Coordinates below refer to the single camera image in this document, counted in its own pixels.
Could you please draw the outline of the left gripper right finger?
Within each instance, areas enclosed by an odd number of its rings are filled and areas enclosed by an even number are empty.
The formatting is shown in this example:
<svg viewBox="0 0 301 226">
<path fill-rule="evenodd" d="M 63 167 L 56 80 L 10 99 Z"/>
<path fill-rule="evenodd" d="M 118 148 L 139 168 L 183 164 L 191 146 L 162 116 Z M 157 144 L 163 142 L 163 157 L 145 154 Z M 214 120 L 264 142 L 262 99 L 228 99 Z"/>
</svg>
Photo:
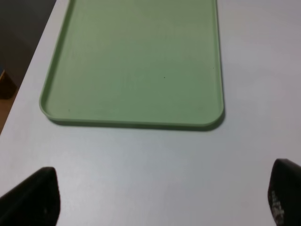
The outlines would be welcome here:
<svg viewBox="0 0 301 226">
<path fill-rule="evenodd" d="M 289 159 L 276 159 L 269 182 L 268 202 L 277 226 L 301 224 L 301 167 Z"/>
</svg>

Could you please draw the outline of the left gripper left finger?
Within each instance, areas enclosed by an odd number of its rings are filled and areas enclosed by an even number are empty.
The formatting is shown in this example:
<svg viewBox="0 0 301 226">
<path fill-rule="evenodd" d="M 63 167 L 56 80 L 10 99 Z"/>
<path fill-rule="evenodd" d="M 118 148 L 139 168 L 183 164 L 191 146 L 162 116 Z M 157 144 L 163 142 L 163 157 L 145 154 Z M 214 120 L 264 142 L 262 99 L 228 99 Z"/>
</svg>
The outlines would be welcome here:
<svg viewBox="0 0 301 226">
<path fill-rule="evenodd" d="M 56 170 L 43 167 L 0 198 L 2 226 L 55 226 L 61 199 Z"/>
</svg>

